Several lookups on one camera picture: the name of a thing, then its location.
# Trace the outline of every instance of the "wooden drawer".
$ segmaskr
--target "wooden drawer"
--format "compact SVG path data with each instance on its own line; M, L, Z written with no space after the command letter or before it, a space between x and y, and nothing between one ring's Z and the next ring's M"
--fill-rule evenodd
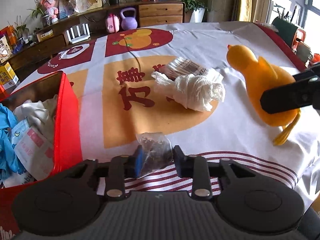
M162 25L169 23L182 23L182 15L167 15L140 18L140 27Z
M139 5L139 16L183 15L182 3L160 3Z
M36 62L49 57L54 53L60 52L65 46L66 42L64 36L59 35L23 50L8 61L13 70L16 70L29 63Z

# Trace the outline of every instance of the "pink bag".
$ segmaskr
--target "pink bag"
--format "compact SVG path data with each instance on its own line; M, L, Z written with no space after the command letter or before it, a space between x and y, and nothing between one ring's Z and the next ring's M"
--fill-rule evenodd
M119 31L119 18L117 15L109 14L108 18L106 19L106 27L108 33L116 33Z

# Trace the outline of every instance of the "pink doll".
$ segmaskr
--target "pink doll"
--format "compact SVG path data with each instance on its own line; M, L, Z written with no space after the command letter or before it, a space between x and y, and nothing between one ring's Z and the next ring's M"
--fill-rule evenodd
M59 10L55 7L56 0L41 0L40 4L42 4L47 9L45 13L50 16L50 18L52 19L52 23L58 21L57 14Z

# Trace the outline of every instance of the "potted plant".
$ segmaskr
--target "potted plant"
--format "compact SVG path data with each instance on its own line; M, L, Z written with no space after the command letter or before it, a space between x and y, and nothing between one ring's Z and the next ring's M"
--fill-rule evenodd
M14 34L16 35L18 42L20 42L21 44L23 44L23 34L25 33L26 36L29 35L29 29L27 28L27 25L26 25L26 20L28 19L28 17L24 20L24 22L22 22L21 16L19 17L17 16L17 22L15 22Z
M208 8L197 0L181 0L186 5L186 22L202 22L204 11Z
M31 17L34 19L34 17L38 18L38 15L41 15L42 17L42 24L43 27L50 25L50 16L46 14L46 10L43 7L43 5L39 2L39 0L35 0L36 9L28 9L32 11Z

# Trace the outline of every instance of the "yellow curtain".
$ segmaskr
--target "yellow curtain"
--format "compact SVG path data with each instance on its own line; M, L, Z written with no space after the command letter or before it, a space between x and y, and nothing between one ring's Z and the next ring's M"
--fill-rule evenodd
M251 21L252 0L235 0L232 13L233 21Z

